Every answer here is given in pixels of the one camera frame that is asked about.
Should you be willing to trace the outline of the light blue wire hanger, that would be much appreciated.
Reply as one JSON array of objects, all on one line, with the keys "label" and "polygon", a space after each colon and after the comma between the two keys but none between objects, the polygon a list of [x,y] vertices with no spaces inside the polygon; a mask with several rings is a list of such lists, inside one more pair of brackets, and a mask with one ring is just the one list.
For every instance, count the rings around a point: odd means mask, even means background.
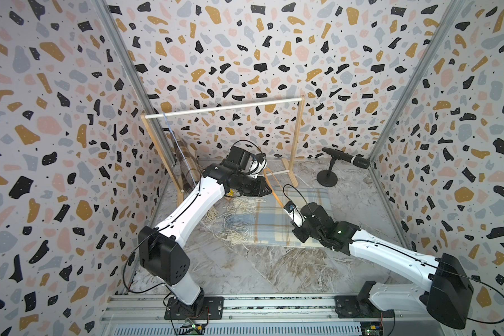
[{"label": "light blue wire hanger", "polygon": [[182,152],[181,147],[179,145],[178,137],[176,136],[176,133],[172,129],[172,123],[170,123],[170,121],[167,117],[167,114],[165,112],[162,112],[162,115],[163,115],[162,118],[163,118],[163,120],[169,130],[169,133],[172,137],[176,159],[179,163],[181,163],[181,161],[183,160],[183,152]]}]

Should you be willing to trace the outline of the wooden clothes hanger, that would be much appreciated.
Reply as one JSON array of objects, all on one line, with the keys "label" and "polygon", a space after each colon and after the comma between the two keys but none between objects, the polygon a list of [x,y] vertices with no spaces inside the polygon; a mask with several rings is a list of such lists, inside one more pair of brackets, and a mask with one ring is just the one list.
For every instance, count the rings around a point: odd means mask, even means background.
[{"label": "wooden clothes hanger", "polygon": [[284,208],[286,197],[284,196],[283,186],[277,179],[277,175],[268,167],[263,170],[263,176],[266,179],[267,185],[272,189],[272,194],[278,205]]}]

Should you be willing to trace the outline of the brown plaid fringed scarf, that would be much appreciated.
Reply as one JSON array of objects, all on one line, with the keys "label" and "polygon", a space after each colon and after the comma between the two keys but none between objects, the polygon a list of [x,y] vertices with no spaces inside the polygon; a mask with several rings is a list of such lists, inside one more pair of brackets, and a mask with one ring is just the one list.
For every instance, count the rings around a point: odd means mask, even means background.
[{"label": "brown plaid fringed scarf", "polygon": [[201,179],[201,167],[195,149],[185,140],[176,137],[172,141],[174,154],[181,171],[181,182],[185,193],[190,193]]}]

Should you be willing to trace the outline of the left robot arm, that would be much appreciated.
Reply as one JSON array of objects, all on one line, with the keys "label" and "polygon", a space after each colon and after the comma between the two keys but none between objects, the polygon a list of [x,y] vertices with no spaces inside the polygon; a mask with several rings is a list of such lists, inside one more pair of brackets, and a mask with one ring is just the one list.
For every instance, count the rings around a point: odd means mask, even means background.
[{"label": "left robot arm", "polygon": [[260,173],[267,167],[266,154],[250,153],[233,145],[218,164],[206,167],[196,187],[165,220],[139,233],[139,264],[162,280],[174,295],[175,308],[186,316],[202,316],[204,290],[189,274],[190,259],[183,250],[204,215],[230,191],[239,196],[263,197],[272,193]]}]

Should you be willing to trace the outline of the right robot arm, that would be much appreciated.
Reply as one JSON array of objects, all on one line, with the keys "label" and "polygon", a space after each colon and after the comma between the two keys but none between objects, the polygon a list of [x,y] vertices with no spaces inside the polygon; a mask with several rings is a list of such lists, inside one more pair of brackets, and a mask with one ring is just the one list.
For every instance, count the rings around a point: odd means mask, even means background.
[{"label": "right robot arm", "polygon": [[314,202],[303,208],[287,202],[284,211],[300,242],[316,239],[330,250],[376,263],[409,281],[402,285],[366,281],[358,295],[339,303],[339,315],[364,317],[408,311],[428,313],[456,330],[466,327],[474,288],[456,257],[445,253],[437,258],[404,249],[357,225],[334,221]]}]

